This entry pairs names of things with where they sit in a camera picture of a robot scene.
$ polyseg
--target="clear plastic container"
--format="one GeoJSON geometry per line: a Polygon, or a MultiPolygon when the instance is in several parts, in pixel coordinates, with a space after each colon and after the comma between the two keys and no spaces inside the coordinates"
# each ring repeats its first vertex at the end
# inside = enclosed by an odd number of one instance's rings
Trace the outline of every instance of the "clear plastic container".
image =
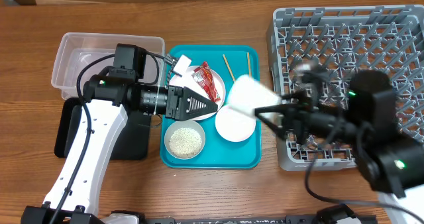
{"type": "MultiPolygon", "coordinates": [[[[91,62],[115,53],[118,43],[136,45],[156,54],[164,55],[165,53],[165,41],[159,37],[69,32],[63,36],[54,61],[52,86],[62,90],[63,99],[77,97],[76,81],[81,70],[91,62]]],[[[162,75],[158,83],[162,84],[164,81],[163,61],[158,60],[158,62],[162,75]]],[[[113,58],[94,65],[83,75],[81,87],[92,75],[98,74],[105,66],[112,65],[113,58]]],[[[139,81],[153,82],[156,73],[154,60],[147,56],[145,79],[139,81]]]]}

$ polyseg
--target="wooden chopstick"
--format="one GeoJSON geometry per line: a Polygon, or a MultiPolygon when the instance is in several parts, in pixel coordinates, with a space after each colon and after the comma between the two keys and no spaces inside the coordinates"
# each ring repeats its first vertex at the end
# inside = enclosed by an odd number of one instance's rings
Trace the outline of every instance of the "wooden chopstick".
{"type": "Polygon", "coordinates": [[[252,70],[250,69],[250,54],[247,52],[247,65],[249,66],[249,76],[252,77],[252,70]]]}
{"type": "Polygon", "coordinates": [[[234,78],[233,72],[231,71],[230,65],[228,64],[228,61],[227,61],[227,58],[225,57],[225,54],[223,54],[223,58],[224,58],[225,64],[227,65],[228,71],[230,72],[230,75],[233,78],[233,81],[235,82],[236,79],[234,78]]]}

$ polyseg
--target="red wrapper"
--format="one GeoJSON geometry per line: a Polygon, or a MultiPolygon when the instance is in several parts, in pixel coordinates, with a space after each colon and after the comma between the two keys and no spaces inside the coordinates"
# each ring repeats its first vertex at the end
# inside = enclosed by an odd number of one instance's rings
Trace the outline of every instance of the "red wrapper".
{"type": "Polygon", "coordinates": [[[211,68],[207,62],[203,62],[200,67],[196,68],[191,76],[206,91],[211,101],[217,102],[221,100],[213,82],[211,68]]]}

